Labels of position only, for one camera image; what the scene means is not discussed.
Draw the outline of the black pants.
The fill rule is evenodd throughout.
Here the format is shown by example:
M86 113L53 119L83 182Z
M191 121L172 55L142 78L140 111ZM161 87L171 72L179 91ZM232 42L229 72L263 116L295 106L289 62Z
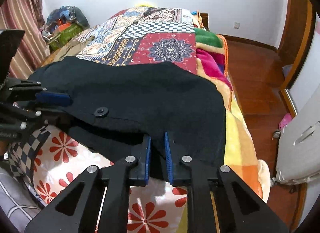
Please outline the black pants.
M203 163L222 165L226 109L212 82L170 63L111 67L76 57L37 69L29 77L66 93L61 110L74 119L68 135L111 161L151 137L150 175L167 180L164 135Z

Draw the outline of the folded khaki pants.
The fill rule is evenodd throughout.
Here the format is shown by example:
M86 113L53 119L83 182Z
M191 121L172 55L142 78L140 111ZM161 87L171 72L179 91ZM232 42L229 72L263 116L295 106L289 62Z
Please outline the folded khaki pants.
M94 36L89 37L84 42L79 42L76 40L69 41L65 46L57 49L48 57L46 57L41 67L44 67L45 65L49 65L50 63L53 63L53 62L62 61L67 56L76 56L87 44L89 44L93 40L94 40Z

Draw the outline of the patchwork patterned bedspread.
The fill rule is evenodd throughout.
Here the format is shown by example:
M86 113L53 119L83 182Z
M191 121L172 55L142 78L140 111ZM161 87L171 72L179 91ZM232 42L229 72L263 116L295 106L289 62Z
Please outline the patchwork patterned bedspread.
M93 40L77 57L98 68L168 61L195 73L195 29L201 26L199 15L186 9L134 7L81 34L78 41ZM115 161L114 154L89 148L54 126L9 148L13 175L33 189L41 204L50 203L85 167L109 167ZM144 188L132 187L130 195L129 232L186 232L185 188L151 179Z

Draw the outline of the green storage bag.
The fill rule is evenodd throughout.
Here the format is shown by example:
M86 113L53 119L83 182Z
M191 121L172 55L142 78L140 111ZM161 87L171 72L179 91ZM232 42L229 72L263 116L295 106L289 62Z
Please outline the green storage bag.
M65 46L71 39L73 39L76 35L81 33L83 28L78 24L72 24L62 32L53 35L53 37L48 42L50 51L53 52L59 48Z

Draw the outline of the colourful fleece blanket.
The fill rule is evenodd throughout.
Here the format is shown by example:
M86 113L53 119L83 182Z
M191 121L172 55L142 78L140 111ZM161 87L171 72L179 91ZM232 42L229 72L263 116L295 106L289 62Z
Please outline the colourful fleece blanket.
M224 164L231 167L267 202L271 189L270 170L265 161L257 159L252 137L229 80L227 41L222 35L206 29L207 13L196 11L192 13L192 18L196 36L197 74L215 84L226 109Z

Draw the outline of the pile of blue clothes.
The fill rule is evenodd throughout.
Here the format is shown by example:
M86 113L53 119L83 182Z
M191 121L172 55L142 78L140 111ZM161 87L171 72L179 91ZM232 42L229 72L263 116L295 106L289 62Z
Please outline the pile of blue clothes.
M63 24L78 24L83 30L89 28L89 22L87 18L78 7L62 6L49 14L45 24L42 27L42 30L46 30L47 32L51 33L54 32L58 26L59 20L62 20Z

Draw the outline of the striped red curtain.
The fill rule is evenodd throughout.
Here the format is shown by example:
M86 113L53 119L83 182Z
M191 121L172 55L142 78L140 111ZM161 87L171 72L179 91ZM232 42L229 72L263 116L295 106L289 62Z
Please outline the striped red curtain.
M11 60L9 71L12 77L28 78L50 54L41 33L44 26L42 9L42 0L4 0L1 5L1 29L25 31Z

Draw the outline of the pink slipper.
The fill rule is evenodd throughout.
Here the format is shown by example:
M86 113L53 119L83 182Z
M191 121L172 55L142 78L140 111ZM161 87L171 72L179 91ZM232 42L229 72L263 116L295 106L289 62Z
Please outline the pink slipper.
M281 131L284 129L290 122L292 121L292 116L290 113L286 113L284 117L281 119L278 125L278 129Z

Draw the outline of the white suitcase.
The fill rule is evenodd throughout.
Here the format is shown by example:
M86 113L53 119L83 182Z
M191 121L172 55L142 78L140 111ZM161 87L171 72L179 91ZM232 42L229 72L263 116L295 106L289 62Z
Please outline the white suitcase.
M319 178L319 93L281 130L275 182L308 183Z

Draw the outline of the white sliding wardrobe door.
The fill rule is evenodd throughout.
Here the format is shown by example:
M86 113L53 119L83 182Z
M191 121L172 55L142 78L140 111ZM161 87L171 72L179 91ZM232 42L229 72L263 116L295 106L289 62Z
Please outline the white sliding wardrobe door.
M290 89L286 91L297 114L302 110L314 92L319 93L319 24L316 24L311 46L301 71ZM306 185L306 197L302 207L302 222L311 212L319 195L319 178L302 183Z

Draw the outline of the wooden wardrobe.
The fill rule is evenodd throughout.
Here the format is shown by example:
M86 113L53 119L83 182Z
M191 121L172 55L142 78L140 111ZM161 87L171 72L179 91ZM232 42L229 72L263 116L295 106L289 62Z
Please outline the wooden wardrobe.
M316 12L310 0L287 0L287 11L278 55L291 65L281 90L290 89L309 52L316 25Z

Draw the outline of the white wall socket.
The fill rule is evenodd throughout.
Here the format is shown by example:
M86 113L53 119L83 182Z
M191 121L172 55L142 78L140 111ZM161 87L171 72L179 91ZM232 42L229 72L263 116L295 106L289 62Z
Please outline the white wall socket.
M235 23L234 23L234 28L235 28L235 29L240 29L240 23L235 22Z

